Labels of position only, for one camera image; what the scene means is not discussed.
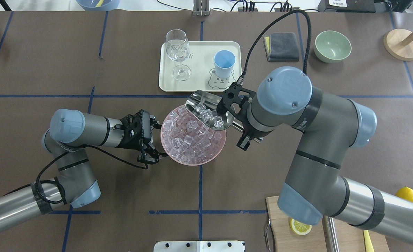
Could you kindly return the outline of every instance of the cutting board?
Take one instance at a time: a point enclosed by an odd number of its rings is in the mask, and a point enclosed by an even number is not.
[[[290,228],[290,218],[278,208],[278,196],[265,200],[275,238],[275,251],[327,252],[323,223],[313,226],[305,236],[298,236]],[[365,252],[362,230],[340,220],[334,219],[334,222],[340,251]],[[390,252],[385,236],[370,231],[370,237],[375,252]]]

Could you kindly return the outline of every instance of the sponge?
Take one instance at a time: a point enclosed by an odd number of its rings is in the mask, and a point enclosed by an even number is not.
[[[298,62],[299,48],[293,32],[272,33],[264,37],[268,62]]]

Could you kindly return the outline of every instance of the white bracket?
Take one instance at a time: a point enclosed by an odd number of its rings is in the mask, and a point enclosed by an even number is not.
[[[154,252],[245,252],[244,241],[157,242]]]
[[[209,0],[194,0],[194,16],[209,16]]]

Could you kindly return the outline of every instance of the lemon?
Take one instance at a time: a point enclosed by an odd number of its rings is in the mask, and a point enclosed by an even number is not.
[[[399,198],[405,199],[406,201],[413,202],[413,189],[408,187],[403,187],[398,190],[396,196]]]
[[[297,235],[305,236],[311,231],[312,225],[307,225],[297,220],[291,219],[291,229]]]

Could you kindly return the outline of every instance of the white label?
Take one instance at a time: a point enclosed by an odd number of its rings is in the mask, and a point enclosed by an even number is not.
[[[329,5],[338,7],[347,7],[346,0],[329,0]]]

